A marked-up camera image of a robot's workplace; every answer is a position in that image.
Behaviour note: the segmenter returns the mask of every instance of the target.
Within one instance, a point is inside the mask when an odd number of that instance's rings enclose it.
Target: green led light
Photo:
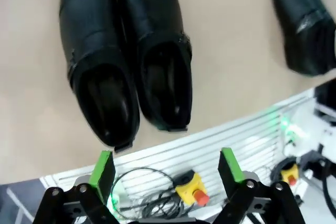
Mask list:
[[[119,197],[109,196],[106,207],[109,209],[110,213],[117,219],[121,220],[120,216],[116,212],[116,208],[119,207]]]
[[[289,126],[289,120],[287,118],[282,118],[281,120],[281,127],[286,129]]]

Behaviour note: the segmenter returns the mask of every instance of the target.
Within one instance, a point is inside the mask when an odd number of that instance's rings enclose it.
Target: white vent grille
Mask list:
[[[122,174],[133,168],[148,166],[175,176],[193,169],[200,174],[211,197],[209,205],[221,203],[226,197],[217,171],[221,148],[231,147],[242,170],[256,172],[261,182],[269,184],[268,167],[273,168],[283,158],[281,117],[312,97],[313,91],[309,90],[254,116],[118,157],[114,161],[117,172]],[[59,186],[67,190],[78,176],[90,174],[93,168],[89,166],[54,174],[42,180],[48,187]],[[141,198],[151,191],[167,189],[171,185],[167,178],[147,170],[126,175],[122,183],[130,199]]]

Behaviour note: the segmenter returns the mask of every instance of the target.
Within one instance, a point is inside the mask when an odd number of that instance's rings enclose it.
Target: black leather shoe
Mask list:
[[[118,0],[144,116],[183,131],[192,107],[192,50],[178,0]]]
[[[321,0],[274,0],[290,69],[308,76],[336,67],[332,31],[335,25]]]
[[[59,19],[68,79],[88,123],[116,152],[131,147],[139,108],[117,0],[61,0]]]

